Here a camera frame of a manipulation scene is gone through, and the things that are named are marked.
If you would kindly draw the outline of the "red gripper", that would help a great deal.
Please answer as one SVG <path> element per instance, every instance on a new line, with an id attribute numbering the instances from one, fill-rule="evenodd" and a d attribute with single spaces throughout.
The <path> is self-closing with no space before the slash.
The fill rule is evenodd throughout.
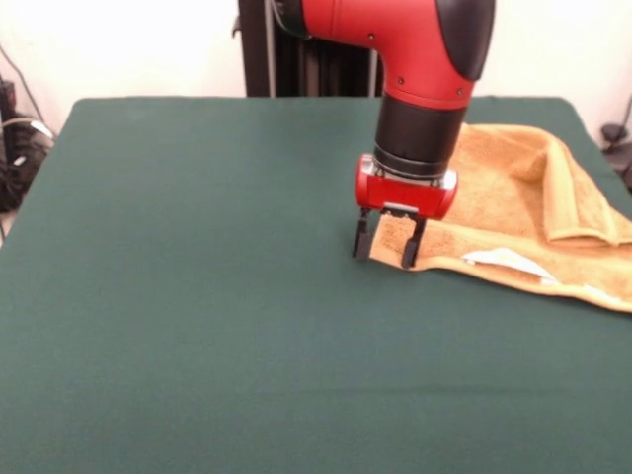
<path id="1" fill-rule="evenodd" d="M 415 180 L 386 172 L 373 155 L 362 154 L 356 165 L 355 201 L 359 207 L 353 258 L 367 260 L 374 232 L 371 227 L 373 210 L 396 211 L 415 216 L 415 228 L 406 241 L 401 266 L 413 268 L 426 230 L 427 219 L 442 220 L 454 201 L 458 188 L 458 175 L 447 170 L 438 179 Z"/>

